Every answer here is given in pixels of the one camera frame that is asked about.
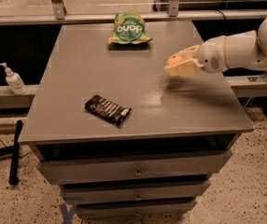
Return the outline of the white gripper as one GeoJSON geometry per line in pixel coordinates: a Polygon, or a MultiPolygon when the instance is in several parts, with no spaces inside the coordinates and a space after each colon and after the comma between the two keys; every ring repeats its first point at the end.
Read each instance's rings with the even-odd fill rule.
{"type": "Polygon", "coordinates": [[[165,65],[164,71],[171,77],[193,76],[201,68],[207,73],[222,73],[227,71],[225,39],[225,35],[210,38],[203,42],[201,46],[194,45],[178,51],[176,55],[185,60],[171,65],[165,65]]]}

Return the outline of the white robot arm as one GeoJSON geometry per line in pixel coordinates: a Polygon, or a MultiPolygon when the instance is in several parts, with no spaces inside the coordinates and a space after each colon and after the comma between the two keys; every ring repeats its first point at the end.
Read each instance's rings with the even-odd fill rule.
{"type": "Polygon", "coordinates": [[[164,71],[171,77],[206,73],[222,73],[245,68],[267,71],[267,18],[259,30],[210,38],[171,55],[164,71]]]}

